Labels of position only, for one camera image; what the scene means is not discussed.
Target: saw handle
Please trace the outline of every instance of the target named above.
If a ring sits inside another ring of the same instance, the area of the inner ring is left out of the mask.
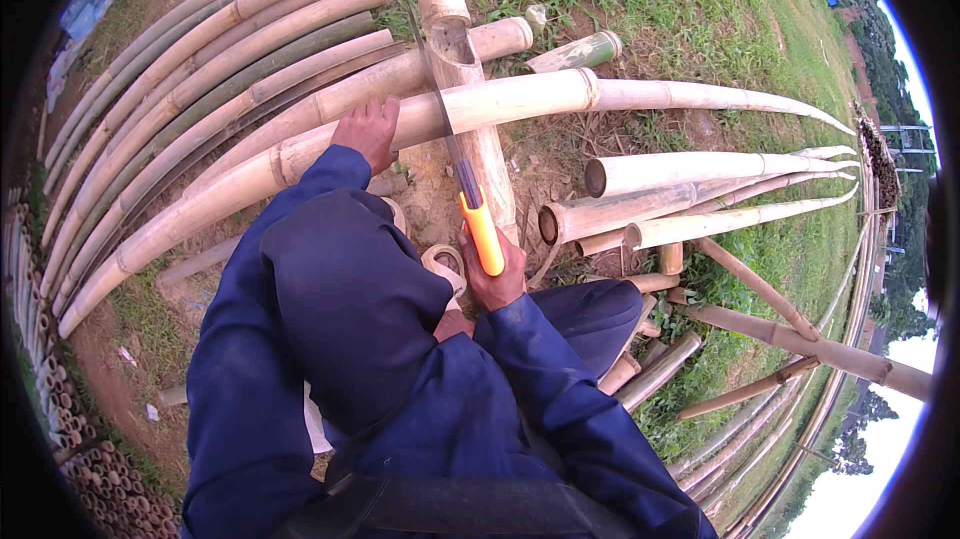
[[[467,205],[467,197],[460,191],[460,208],[463,210],[463,218],[473,237],[473,243],[477,246],[480,266],[486,274],[496,277],[503,272],[506,262],[503,259],[503,250],[500,249],[500,239],[497,236],[494,218],[490,214],[490,208],[487,207],[487,194],[483,186],[478,186],[478,189],[482,199],[480,207],[471,209]]]

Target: leg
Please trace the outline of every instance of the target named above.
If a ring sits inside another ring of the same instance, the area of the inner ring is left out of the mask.
[[[557,286],[530,297],[598,379],[630,341],[643,310],[634,284],[613,279]],[[474,337],[489,332],[486,314],[481,314]]]
[[[450,283],[427,271],[379,197],[319,195],[264,234],[283,341],[324,419],[352,436],[407,397]]]

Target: sleeve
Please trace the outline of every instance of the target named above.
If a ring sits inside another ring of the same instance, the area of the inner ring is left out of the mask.
[[[262,536],[326,495],[310,475],[304,379],[276,341],[276,293],[259,247],[271,225],[307,200],[366,189],[370,177],[359,152],[330,146],[250,224],[223,269],[187,371],[185,536]]]
[[[530,424],[584,494],[650,536],[716,537],[620,401],[605,395],[567,341],[524,294],[488,315],[483,345]]]

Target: hand saw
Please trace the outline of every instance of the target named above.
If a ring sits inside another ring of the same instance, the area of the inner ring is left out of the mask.
[[[409,2],[406,5],[407,15],[410,17],[410,31],[413,33],[416,46],[423,57],[427,86],[437,97],[439,113],[443,120],[443,133],[445,134],[443,142],[446,144],[446,150],[450,153],[453,175],[460,186],[460,208],[463,211],[463,219],[466,220],[466,226],[469,228],[473,243],[477,247],[480,265],[486,274],[496,277],[503,272],[505,262],[503,250],[500,248],[500,239],[497,235],[497,227],[494,226],[494,219],[490,214],[490,208],[487,206],[487,195],[483,186],[477,185],[476,178],[474,178],[474,168],[471,166],[470,160],[464,157],[460,150],[460,142],[457,136],[453,134],[453,125],[450,124],[447,105],[444,103],[444,96],[440,93],[437,79],[430,68],[424,39],[420,34],[420,26],[417,25],[417,19],[414,17],[414,11]]]

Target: dark blue jacket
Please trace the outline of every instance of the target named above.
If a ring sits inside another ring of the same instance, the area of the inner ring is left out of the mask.
[[[370,173],[358,152],[331,146],[299,184],[273,198],[223,270],[187,376],[192,470],[184,535],[268,535],[326,495],[310,476],[303,375],[278,340],[276,297],[259,245],[272,224],[310,198],[337,188],[366,189]],[[427,355],[406,407],[357,452],[354,471],[555,480],[522,440],[519,404],[583,493],[651,536],[716,536],[620,402],[597,389],[529,296],[488,319],[487,344],[461,333]],[[691,519],[696,530],[690,530]]]

